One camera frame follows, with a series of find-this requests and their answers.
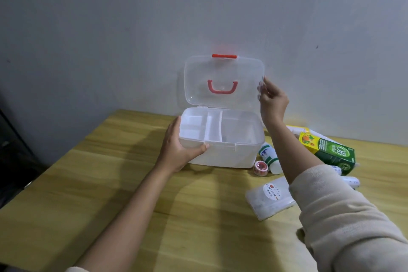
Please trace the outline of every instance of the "wooden table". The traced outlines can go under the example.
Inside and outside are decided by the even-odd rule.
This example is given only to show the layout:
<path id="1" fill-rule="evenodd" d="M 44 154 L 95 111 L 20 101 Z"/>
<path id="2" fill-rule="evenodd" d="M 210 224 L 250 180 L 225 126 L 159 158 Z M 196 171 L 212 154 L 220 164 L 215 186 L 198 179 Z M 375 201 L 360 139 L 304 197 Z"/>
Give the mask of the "wooden table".
<path id="1" fill-rule="evenodd" d="M 0 262 L 30 271 L 74 264 L 153 166 L 171 116 L 120 110 L 0 210 Z M 408 234 L 408 148 L 354 147 L 360 191 Z M 316 271 L 297 206 L 258 221 L 245 192 L 276 177 L 189 165 L 164 189 L 134 271 Z"/>

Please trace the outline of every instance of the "sleeve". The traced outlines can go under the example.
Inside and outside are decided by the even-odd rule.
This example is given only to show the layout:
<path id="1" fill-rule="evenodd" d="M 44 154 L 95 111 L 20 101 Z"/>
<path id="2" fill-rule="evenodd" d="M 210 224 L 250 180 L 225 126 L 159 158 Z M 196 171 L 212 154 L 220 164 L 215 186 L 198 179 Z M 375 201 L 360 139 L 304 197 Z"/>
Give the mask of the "sleeve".
<path id="1" fill-rule="evenodd" d="M 335 259 L 344 259 L 347 250 L 349 260 L 359 261 L 360 253 L 350 249 L 360 249 L 358 245 L 372 243 L 373 239 L 381 243 L 385 241 L 382 238 L 393 240 L 408 256 L 408 241 L 400 229 L 344 183 L 330 166 L 319 165 L 302 172 L 289 191 L 301 210 L 305 245 L 320 272 L 332 271 Z M 379 247 L 381 243 L 372 248 L 377 257 L 388 254 L 385 247 Z"/>
<path id="2" fill-rule="evenodd" d="M 89 272 L 89 271 L 79 268 L 79 267 L 71 267 L 65 270 L 65 272 Z"/>

